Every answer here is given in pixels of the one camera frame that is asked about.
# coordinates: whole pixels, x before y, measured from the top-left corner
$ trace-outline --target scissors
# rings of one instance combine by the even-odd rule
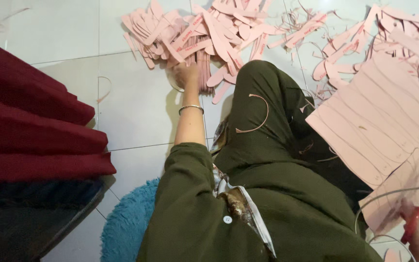
[[[419,220],[419,207],[417,207],[414,210],[413,214],[411,214],[409,221],[404,226],[405,232],[404,232],[404,235],[402,236],[402,239],[400,239],[402,243],[406,244],[410,241],[411,237],[416,231],[416,225],[417,225],[418,220]]]

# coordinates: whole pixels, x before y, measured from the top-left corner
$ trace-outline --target white tile floor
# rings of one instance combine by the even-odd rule
[[[297,1],[284,1],[287,8],[299,7]],[[284,1],[273,1],[267,21],[281,23]],[[180,9],[181,15],[190,14],[191,3],[210,6],[207,0],[159,2],[164,11]],[[361,21],[373,2],[379,1],[357,4],[347,0],[303,0],[302,4],[321,11],[336,9],[343,19],[330,17],[327,22],[329,34],[334,35]],[[46,255],[44,262],[99,261],[105,217],[122,196],[163,172],[174,141],[181,93],[169,86],[163,69],[157,66],[150,71],[141,57],[133,56],[122,36],[124,26],[120,20],[121,15],[146,8],[147,4],[138,0],[0,0],[0,47],[61,81],[80,101],[95,107],[95,128],[108,134],[108,149],[117,169],[116,182],[96,210]],[[419,14],[419,1],[383,4]],[[6,18],[24,8],[28,9]],[[323,46],[326,43],[321,38],[323,33],[319,30],[309,35],[306,42]],[[281,48],[266,49],[264,59],[288,73],[301,88],[315,89],[316,82],[311,77],[319,62],[311,56],[317,51],[315,48],[304,44],[297,50],[294,61]],[[246,60],[249,53],[248,48],[242,58]],[[230,110],[233,90],[232,86],[217,105],[211,103],[210,97],[201,98],[209,147],[218,123]],[[108,91],[110,94],[97,104],[96,99]],[[397,237],[399,234],[401,229],[393,232]],[[383,254],[397,245],[387,242],[373,246]]]

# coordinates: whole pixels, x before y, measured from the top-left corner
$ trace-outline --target red fabric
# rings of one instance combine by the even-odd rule
[[[95,110],[66,87],[0,49],[0,182],[114,174]]]

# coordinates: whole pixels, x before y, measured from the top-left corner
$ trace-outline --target blue fluffy cushion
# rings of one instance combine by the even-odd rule
[[[135,261],[154,210],[159,178],[124,196],[108,215],[101,235],[103,262]]]

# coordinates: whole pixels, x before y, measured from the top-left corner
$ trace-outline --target bracelet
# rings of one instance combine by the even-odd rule
[[[180,113],[182,112],[182,110],[184,110],[184,109],[186,109],[186,108],[188,108],[188,107],[196,107],[196,108],[200,109],[200,110],[201,110],[201,114],[202,114],[202,115],[205,113],[205,110],[203,110],[203,108],[201,108],[201,107],[199,107],[199,106],[197,106],[197,105],[195,105],[195,104],[189,104],[189,105],[184,105],[183,107],[181,107],[181,108],[179,109],[179,116],[180,116]]]

